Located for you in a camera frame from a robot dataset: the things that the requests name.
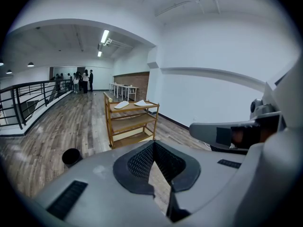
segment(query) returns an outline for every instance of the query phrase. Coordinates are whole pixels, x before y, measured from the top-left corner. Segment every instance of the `black trash can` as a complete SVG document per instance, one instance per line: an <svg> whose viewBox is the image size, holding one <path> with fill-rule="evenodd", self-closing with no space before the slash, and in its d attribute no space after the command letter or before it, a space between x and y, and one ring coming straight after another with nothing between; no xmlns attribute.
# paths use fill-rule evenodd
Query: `black trash can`
<svg viewBox="0 0 303 227"><path fill-rule="evenodd" d="M71 168L82 159L80 152L75 148L68 149L62 155L62 161L68 168Z"/></svg>

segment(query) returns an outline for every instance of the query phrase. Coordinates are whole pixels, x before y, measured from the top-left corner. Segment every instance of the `gray wood plank floor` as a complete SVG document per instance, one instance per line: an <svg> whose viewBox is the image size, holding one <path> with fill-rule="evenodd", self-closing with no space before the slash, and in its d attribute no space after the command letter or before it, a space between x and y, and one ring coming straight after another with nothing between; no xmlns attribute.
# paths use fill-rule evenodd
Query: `gray wood plank floor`
<svg viewBox="0 0 303 227"><path fill-rule="evenodd" d="M2 164L12 185L26 196L34 197L46 184L67 171L61 160L67 149L77 148L83 158L110 150L103 100L102 91L72 93L47 111L26 136L0 138ZM187 130L161 116L156 139L209 150ZM149 183L155 187L155 201L165 213L170 186L156 164Z"/></svg>

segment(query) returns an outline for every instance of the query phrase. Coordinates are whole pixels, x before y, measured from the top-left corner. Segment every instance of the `brick wall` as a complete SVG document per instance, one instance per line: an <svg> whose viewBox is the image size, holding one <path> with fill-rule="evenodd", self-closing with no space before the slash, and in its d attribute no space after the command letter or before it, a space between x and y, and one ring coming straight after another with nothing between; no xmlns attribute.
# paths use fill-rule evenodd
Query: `brick wall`
<svg viewBox="0 0 303 227"><path fill-rule="evenodd" d="M114 82L123 85L133 85L138 87L136 94L136 101L146 100L148 79L150 77L149 72L139 72L132 74L125 74L120 76L114 76ZM130 94L129 98L134 100L134 94Z"/></svg>

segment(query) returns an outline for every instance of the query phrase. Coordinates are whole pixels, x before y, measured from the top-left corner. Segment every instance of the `wooden cart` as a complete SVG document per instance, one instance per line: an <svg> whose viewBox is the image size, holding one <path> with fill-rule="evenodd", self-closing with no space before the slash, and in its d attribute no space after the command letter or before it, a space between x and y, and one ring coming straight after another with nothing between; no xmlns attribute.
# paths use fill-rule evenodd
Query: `wooden cart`
<svg viewBox="0 0 303 227"><path fill-rule="evenodd" d="M159 104L146 101L152 104L151 106L136 106L135 102L129 102L128 106L121 109L115 109L119 102L113 103L113 100L105 93L104 94L104 108L107 134L109 146L117 148L134 144L144 140L154 140L156 134L156 125L158 120ZM157 108L156 117L148 113L149 108ZM144 110L146 112L137 114L128 114L119 117L112 117L111 114L125 113L130 111ZM154 123L153 131L147 127L148 123Z"/></svg>

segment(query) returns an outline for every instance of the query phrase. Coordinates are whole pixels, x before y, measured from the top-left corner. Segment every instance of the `ceiling light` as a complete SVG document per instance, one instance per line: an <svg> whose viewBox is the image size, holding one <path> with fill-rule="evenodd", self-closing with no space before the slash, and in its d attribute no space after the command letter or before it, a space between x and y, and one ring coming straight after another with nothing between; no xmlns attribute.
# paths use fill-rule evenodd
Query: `ceiling light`
<svg viewBox="0 0 303 227"><path fill-rule="evenodd" d="M105 43L106 38L108 36L109 31L108 30L104 30L103 35L102 35L102 39L101 39L101 43Z"/></svg>

